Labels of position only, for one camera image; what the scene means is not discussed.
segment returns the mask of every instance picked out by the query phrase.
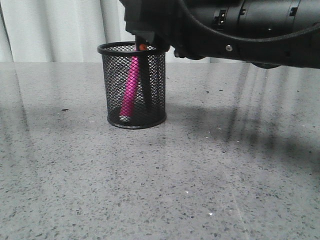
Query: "white curtain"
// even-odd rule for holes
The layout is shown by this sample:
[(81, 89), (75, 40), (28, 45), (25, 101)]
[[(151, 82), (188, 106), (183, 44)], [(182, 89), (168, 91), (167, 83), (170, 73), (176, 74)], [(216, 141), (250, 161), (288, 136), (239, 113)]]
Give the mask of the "white curtain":
[(98, 45), (134, 40), (119, 0), (0, 0), (0, 13), (0, 62), (100, 62)]

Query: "black wire mesh cup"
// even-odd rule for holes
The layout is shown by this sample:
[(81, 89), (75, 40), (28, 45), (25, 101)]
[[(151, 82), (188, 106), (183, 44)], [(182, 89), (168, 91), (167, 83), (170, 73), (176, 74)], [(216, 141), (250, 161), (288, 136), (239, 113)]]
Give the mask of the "black wire mesh cup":
[(148, 46), (135, 51), (135, 42), (98, 47), (102, 55), (107, 120), (124, 129), (145, 129), (166, 120), (165, 52)]

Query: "pink pen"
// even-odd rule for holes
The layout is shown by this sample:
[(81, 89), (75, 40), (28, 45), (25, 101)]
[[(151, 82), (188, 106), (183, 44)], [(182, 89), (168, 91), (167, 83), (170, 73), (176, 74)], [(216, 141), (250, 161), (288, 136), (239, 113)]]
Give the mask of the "pink pen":
[(135, 99), (139, 87), (139, 60), (137, 56), (131, 59), (129, 74), (127, 77), (122, 106), (120, 110), (120, 121), (129, 123), (135, 109)]

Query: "gray granite countertop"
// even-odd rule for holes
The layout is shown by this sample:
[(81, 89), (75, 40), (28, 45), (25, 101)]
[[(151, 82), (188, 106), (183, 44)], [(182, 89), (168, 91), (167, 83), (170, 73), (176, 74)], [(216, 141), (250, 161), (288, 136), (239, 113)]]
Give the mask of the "gray granite countertop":
[(166, 122), (126, 130), (102, 64), (0, 63), (0, 240), (320, 239), (320, 71), (166, 77)]

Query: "black cable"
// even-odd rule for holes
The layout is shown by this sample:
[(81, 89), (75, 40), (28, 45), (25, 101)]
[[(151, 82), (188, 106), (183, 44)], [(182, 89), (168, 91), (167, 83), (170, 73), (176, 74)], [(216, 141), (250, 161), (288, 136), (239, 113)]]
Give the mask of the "black cable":
[(301, 36), (304, 36), (306, 34), (313, 34), (320, 31), (320, 24), (317, 23), (314, 26), (308, 27), (306, 29), (296, 31), (293, 33), (281, 35), (281, 36), (275, 36), (275, 37), (268, 37), (268, 38), (245, 38), (245, 37), (238, 37), (229, 35), (220, 31), (216, 31), (203, 23), (201, 23), (198, 19), (196, 19), (195, 16), (192, 15), (190, 10), (188, 9), (185, 0), (177, 0), (179, 6), (181, 7), (183, 13), (186, 15), (187, 18), (189, 18), (194, 24), (198, 25), (199, 27), (205, 29), (208, 33), (215, 35), (216, 37), (223, 37), (227, 38), (233, 41), (243, 42), (243, 43), (272, 43), (272, 42), (278, 42), (283, 40), (291, 40), (294, 38), (298, 38)]

